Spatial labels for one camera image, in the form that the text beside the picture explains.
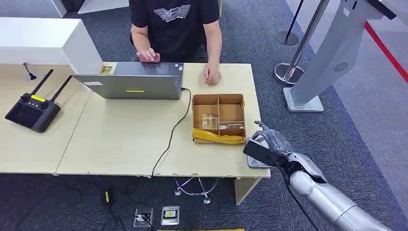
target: cardboard box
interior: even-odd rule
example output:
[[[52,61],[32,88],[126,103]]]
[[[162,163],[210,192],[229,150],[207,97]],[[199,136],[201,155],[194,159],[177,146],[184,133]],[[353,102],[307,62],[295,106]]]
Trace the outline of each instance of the cardboard box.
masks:
[[[193,95],[193,128],[212,132],[219,136],[245,137],[244,99],[241,94]],[[211,142],[194,139],[196,143]]]

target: t-shirt graphic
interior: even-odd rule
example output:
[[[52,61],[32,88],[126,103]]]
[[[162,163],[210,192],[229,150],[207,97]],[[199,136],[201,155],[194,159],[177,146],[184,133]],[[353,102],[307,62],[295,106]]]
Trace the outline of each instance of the t-shirt graphic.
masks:
[[[166,23],[175,20],[176,18],[185,19],[189,14],[191,5],[182,5],[176,8],[166,10],[164,8],[154,10],[154,13],[158,15]]]

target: man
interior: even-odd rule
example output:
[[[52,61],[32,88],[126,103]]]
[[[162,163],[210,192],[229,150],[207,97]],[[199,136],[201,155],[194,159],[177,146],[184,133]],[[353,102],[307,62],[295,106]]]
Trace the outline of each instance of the man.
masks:
[[[220,81],[217,0],[129,0],[129,5],[131,41],[141,62],[205,62],[205,83]]]

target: robotic arm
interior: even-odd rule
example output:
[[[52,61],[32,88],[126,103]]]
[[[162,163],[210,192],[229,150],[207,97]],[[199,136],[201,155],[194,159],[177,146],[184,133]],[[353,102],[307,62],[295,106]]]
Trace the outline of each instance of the robotic arm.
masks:
[[[391,231],[341,191],[330,185],[321,170],[304,154],[296,153],[286,138],[256,121],[257,131],[246,141],[244,153],[278,167],[299,195],[339,231]]]

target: black t-shirt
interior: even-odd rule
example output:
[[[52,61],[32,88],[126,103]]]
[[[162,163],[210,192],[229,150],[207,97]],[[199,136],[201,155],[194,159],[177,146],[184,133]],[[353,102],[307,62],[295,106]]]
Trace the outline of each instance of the black t-shirt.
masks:
[[[131,21],[148,26],[153,50],[162,57],[186,57],[205,44],[203,24],[218,20],[217,0],[129,0]]]

